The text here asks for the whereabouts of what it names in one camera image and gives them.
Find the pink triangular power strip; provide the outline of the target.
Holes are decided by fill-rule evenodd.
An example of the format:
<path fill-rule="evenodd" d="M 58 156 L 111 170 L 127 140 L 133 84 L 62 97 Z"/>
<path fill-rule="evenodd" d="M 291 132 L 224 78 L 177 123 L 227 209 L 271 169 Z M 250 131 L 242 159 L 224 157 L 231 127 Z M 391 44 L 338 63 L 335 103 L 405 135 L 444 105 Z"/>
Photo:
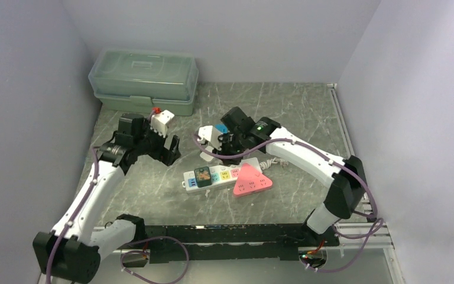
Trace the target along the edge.
<path fill-rule="evenodd" d="M 242 197 L 271 189 L 273 181 L 248 163 L 241 166 L 233 188 L 234 197 Z"/>

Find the white multicolour power strip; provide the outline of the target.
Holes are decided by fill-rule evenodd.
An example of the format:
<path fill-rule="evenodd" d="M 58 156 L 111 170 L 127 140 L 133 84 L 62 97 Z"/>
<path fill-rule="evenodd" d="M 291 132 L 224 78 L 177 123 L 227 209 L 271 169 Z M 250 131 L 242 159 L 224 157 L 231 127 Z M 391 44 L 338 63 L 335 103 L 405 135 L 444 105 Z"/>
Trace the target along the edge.
<path fill-rule="evenodd" d="M 234 185 L 239 175 L 241 166 L 244 163 L 248 163 L 262 172 L 260 162 L 256 157 L 253 157 L 241 160 L 241 163 L 239 165 L 224 166 L 218 164 L 215 166 L 208 166 L 211 172 L 212 185 L 202 188 L 198 188 L 196 185 L 196 180 L 194 178 L 195 169 L 184 172 L 181 186 L 186 190 L 187 193 L 196 193 L 200 191 L 211 190 L 214 188 L 220 188 L 222 186 Z"/>

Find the dark green cube socket adapter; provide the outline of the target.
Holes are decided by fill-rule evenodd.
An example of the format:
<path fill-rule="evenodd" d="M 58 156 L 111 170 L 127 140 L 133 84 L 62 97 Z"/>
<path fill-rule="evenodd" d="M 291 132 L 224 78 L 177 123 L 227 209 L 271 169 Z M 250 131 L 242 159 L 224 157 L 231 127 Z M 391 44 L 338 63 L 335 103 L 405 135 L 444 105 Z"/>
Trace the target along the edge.
<path fill-rule="evenodd" d="M 194 170 L 194 178 L 198 188 L 212 185 L 212 177 L 208 166 L 199 167 Z"/>

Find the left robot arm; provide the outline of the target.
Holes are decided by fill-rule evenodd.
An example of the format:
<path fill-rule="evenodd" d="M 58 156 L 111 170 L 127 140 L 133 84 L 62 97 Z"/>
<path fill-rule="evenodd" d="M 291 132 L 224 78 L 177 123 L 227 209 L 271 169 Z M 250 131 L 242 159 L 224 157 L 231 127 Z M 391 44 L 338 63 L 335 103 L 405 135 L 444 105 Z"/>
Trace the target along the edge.
<path fill-rule="evenodd" d="M 91 149 L 93 163 L 81 190 L 60 220 L 33 239 L 33 249 L 45 282 L 53 278 L 89 283 L 101 261 L 127 244 L 141 247 L 147 238 L 143 218 L 122 214 L 107 228 L 94 231 L 112 191 L 125 178 L 140 156 L 166 166 L 179 157 L 178 136 L 166 146 L 168 125 L 174 114 L 152 111 L 149 116 L 123 114 L 109 141 Z"/>

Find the white plug adapter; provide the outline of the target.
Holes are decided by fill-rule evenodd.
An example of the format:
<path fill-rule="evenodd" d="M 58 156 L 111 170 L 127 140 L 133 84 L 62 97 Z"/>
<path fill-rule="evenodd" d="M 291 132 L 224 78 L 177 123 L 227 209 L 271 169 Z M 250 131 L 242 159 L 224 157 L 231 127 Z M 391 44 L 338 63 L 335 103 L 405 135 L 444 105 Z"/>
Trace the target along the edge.
<path fill-rule="evenodd" d="M 210 162 L 214 159 L 213 156 L 211 156 L 211 155 L 209 155 L 209 154 L 207 154 L 207 153 L 205 153 L 205 152 L 201 152 L 201 153 L 199 154 L 199 157 L 200 157 L 202 160 L 204 160 L 206 163 L 210 163 Z"/>

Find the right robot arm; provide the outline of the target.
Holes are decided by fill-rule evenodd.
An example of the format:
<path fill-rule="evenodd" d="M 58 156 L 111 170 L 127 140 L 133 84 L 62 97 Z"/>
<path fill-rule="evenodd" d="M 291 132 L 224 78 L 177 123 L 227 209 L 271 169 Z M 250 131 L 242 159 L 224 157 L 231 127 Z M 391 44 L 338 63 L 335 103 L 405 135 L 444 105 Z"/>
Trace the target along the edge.
<path fill-rule="evenodd" d="M 327 187 L 324 201 L 303 223 L 305 243 L 319 244 L 334 223 L 354 214 L 367 191 L 361 159 L 330 154 L 298 138 L 271 118 L 254 121 L 237 106 L 220 120 L 227 133 L 214 126 L 201 127 L 197 139 L 213 147 L 214 157 L 226 164 L 238 164 L 244 156 L 259 150 L 297 166 Z"/>

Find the blue plug adapter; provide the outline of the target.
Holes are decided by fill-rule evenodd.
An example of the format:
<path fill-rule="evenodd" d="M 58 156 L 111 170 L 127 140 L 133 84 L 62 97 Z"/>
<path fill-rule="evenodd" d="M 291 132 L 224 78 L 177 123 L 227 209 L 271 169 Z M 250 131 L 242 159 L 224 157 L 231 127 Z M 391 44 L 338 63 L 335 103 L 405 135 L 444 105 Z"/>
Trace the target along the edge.
<path fill-rule="evenodd" d="M 228 128 L 224 124 L 216 124 L 215 128 L 222 134 L 227 134 L 229 132 Z"/>

